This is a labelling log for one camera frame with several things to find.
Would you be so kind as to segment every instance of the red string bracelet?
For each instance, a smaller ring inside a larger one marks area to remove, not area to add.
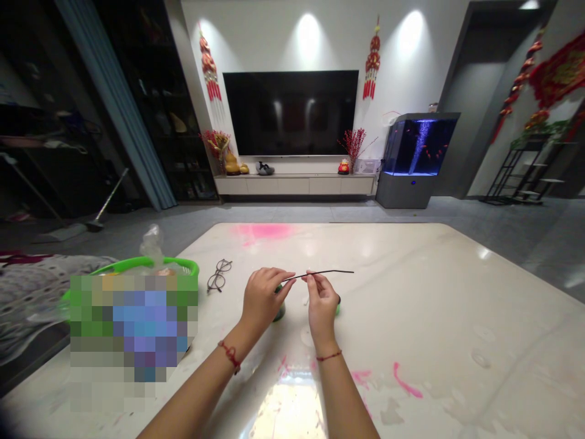
[[[337,357],[338,355],[341,355],[341,351],[339,351],[337,354],[333,354],[333,355],[330,355],[328,357],[317,357],[317,361],[324,362],[325,360],[328,360],[328,359],[333,358],[333,357]]]
[[[237,375],[240,370],[239,366],[241,362],[238,362],[236,360],[236,348],[234,348],[233,346],[231,348],[228,348],[223,340],[219,341],[218,346],[221,346],[222,348],[225,349],[225,355],[230,359],[230,361],[233,363],[233,366],[236,368],[236,371],[233,374]]]

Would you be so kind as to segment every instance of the white tv cabinet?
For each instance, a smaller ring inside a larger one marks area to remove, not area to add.
[[[220,195],[371,195],[374,176],[354,174],[273,174],[216,176]]]

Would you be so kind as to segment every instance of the table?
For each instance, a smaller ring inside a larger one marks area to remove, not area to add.
[[[135,437],[237,322],[261,266],[331,273],[336,333],[382,437],[582,437],[584,306],[441,224],[218,224],[179,257],[200,266],[198,333],[143,412],[71,413],[64,349],[4,405],[26,437]],[[205,283],[233,261],[222,293]],[[229,383],[205,437],[323,438],[302,282]]]

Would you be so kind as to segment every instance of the eyeglasses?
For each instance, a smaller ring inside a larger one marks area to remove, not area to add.
[[[225,285],[225,278],[222,273],[230,271],[231,268],[232,261],[226,261],[225,259],[222,259],[218,262],[214,275],[211,276],[207,281],[207,294],[209,294],[211,290],[217,290],[221,293],[221,289]]]

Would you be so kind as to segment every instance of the blue curtain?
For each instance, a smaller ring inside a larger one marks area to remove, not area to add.
[[[116,53],[91,0],[55,0],[152,206],[177,205]]]

